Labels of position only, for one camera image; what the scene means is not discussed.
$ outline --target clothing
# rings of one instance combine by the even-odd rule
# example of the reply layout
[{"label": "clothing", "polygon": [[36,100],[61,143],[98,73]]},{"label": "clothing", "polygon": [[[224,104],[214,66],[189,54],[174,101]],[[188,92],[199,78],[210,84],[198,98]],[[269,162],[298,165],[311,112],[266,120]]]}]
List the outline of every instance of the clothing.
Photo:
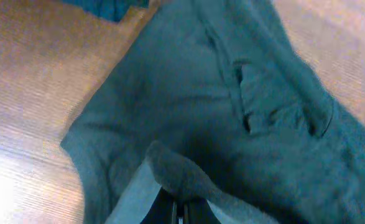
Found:
[{"label": "clothing", "polygon": [[155,141],[106,224],[140,223],[161,187],[173,194],[179,192],[183,201],[207,198],[211,211],[222,224],[277,223],[257,208],[222,192],[194,162]]},{"label": "clothing", "polygon": [[[270,1],[159,9],[61,143],[85,223],[106,221],[154,141],[280,223],[365,223],[365,128],[294,53]],[[175,189],[208,190],[151,168],[180,200],[194,194]]]},{"label": "clothing", "polygon": [[149,0],[62,0],[65,3],[81,7],[100,18],[120,21],[130,6],[147,7]]}]

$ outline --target gray fabric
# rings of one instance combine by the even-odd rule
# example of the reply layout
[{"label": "gray fabric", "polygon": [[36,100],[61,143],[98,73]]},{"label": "gray fabric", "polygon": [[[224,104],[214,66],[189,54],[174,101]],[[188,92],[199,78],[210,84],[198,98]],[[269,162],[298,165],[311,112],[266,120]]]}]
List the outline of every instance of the gray fabric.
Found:
[{"label": "gray fabric", "polygon": [[[269,1],[159,9],[62,141],[85,223],[105,222],[155,140],[182,156],[154,172],[179,200],[216,204],[219,189],[280,223],[365,223],[365,129],[296,56]],[[183,158],[198,180],[183,180]]]},{"label": "gray fabric", "polygon": [[155,141],[149,146],[146,159],[138,167],[106,224],[140,223],[161,187],[182,202],[197,197],[208,199],[210,208],[222,224],[277,223],[257,208],[222,192],[194,162]]},{"label": "gray fabric", "polygon": [[106,220],[106,224],[140,223],[150,210],[161,187],[155,181],[148,162],[144,160]]}]

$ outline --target wooden floor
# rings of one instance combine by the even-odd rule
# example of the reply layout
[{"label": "wooden floor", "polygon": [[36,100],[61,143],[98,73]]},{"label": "wooden floor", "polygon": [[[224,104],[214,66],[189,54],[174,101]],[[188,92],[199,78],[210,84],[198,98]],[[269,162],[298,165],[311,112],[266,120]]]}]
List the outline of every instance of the wooden floor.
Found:
[{"label": "wooden floor", "polygon": [[[365,124],[365,1],[274,1],[297,52]],[[0,0],[0,223],[81,223],[59,142],[154,9],[116,25],[59,2]]]}]

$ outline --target floor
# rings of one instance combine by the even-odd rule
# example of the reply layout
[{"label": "floor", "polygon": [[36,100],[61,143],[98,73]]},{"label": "floor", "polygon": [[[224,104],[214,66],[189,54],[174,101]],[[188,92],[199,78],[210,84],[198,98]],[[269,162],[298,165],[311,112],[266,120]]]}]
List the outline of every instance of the floor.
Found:
[{"label": "floor", "polygon": [[[274,1],[297,52],[365,124],[365,1]],[[0,223],[81,223],[59,141],[150,19],[116,25],[72,6],[0,0]]]}]

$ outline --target black object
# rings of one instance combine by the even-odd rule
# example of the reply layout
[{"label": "black object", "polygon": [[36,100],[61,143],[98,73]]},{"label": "black object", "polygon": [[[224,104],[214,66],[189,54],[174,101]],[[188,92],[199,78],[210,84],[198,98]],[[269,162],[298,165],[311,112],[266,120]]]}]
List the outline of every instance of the black object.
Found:
[{"label": "black object", "polygon": [[183,218],[183,224],[221,224],[205,199],[197,198],[178,206],[174,198],[164,189],[160,190],[155,202],[141,224],[177,224],[180,217]]}]

